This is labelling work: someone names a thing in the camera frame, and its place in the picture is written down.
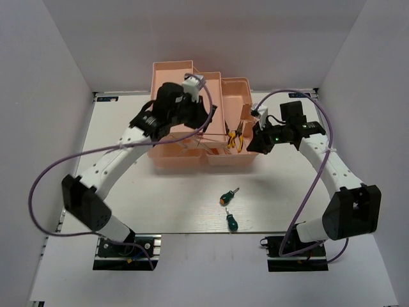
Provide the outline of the green orange handled screwdriver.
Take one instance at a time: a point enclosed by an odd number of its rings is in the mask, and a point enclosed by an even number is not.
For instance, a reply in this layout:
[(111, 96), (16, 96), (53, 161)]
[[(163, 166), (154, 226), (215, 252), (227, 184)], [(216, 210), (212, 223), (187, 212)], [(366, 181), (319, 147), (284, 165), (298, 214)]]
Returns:
[(223, 206), (227, 205), (230, 203), (230, 201), (235, 197), (235, 194), (240, 190), (239, 187), (237, 187), (234, 190), (230, 190), (226, 193), (224, 193), (220, 198), (219, 198), (219, 203)]

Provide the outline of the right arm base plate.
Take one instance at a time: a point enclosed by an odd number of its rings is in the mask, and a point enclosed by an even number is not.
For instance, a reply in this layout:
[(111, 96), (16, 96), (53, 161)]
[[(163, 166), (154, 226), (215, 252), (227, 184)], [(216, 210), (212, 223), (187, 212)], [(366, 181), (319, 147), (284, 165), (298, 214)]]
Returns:
[(267, 236), (259, 244), (266, 249), (269, 272), (322, 272), (328, 271), (327, 254), (323, 244), (301, 254), (280, 257), (283, 235)]

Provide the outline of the black blue lock sticker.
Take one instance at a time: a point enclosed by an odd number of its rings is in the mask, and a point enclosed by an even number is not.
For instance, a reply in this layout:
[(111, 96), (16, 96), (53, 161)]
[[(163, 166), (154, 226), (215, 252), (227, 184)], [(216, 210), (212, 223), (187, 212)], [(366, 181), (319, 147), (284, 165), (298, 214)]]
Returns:
[(289, 98), (307, 98), (310, 97), (310, 93), (288, 93)]

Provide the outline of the stubby green screwdriver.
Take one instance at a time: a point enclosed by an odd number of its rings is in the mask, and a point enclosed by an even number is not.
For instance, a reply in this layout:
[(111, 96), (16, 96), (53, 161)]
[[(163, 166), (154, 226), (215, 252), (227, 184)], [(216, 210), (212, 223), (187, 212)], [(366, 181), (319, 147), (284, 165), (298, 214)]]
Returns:
[(228, 223), (228, 229), (230, 232), (236, 232), (238, 230), (238, 223), (236, 222), (236, 219), (234, 216), (229, 212), (227, 208), (226, 210), (226, 221)]

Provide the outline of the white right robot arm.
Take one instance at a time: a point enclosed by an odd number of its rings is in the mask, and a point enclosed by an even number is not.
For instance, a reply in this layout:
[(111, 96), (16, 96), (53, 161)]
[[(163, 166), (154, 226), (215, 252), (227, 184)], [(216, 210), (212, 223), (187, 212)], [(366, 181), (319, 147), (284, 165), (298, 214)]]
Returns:
[(258, 119), (252, 128), (247, 151), (268, 154), (278, 144), (293, 145), (312, 165), (330, 196), (322, 216), (295, 223), (280, 254), (303, 255), (312, 243), (340, 240), (376, 231), (381, 191), (366, 185), (345, 165), (330, 147), (329, 133), (318, 122), (310, 122), (301, 101), (281, 104), (282, 124), (270, 123), (267, 107), (253, 105), (251, 115)]

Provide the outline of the yellow long nose pliers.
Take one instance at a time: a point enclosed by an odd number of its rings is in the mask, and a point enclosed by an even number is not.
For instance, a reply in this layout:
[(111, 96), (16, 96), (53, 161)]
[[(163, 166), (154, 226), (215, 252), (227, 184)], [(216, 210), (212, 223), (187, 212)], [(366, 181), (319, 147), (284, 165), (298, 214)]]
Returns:
[(241, 153), (243, 148), (243, 121), (241, 120), (236, 129), (236, 137), (238, 138), (237, 152)]

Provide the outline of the blue handled screwdriver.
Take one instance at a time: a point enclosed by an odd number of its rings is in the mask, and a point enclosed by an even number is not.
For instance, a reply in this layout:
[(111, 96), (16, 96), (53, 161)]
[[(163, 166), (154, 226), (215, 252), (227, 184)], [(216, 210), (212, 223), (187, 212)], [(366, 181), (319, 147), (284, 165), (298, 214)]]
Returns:
[(219, 138), (221, 141), (226, 141), (226, 134), (212, 134), (212, 133), (199, 133), (196, 135), (201, 138)]

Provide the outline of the left blue table sticker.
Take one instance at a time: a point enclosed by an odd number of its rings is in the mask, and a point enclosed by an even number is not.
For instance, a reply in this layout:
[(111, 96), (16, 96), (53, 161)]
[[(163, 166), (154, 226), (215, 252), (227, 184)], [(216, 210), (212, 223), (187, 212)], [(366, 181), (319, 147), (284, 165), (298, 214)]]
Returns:
[(119, 97), (97, 97), (97, 102), (117, 102)]

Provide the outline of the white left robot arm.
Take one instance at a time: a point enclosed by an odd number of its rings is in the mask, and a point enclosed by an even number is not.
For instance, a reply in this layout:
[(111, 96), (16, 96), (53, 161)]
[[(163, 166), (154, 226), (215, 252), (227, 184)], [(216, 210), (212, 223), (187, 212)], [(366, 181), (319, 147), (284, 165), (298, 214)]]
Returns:
[(156, 145), (168, 144), (171, 128), (184, 125), (194, 132), (206, 130), (215, 107), (205, 109), (200, 91), (203, 75), (185, 74), (181, 84), (164, 83), (155, 99), (145, 103), (130, 121), (115, 148), (106, 150), (92, 167), (62, 180), (65, 209), (97, 235), (113, 242), (121, 255), (135, 248), (135, 233), (115, 217), (104, 200), (126, 170)]

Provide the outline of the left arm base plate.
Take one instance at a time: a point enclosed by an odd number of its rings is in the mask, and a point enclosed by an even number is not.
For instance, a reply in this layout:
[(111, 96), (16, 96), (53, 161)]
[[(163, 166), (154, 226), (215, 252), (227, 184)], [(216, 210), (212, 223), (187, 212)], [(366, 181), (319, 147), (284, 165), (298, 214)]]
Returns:
[(161, 234), (136, 235), (135, 246), (120, 246), (99, 239), (93, 261), (94, 271), (152, 271), (160, 256)]

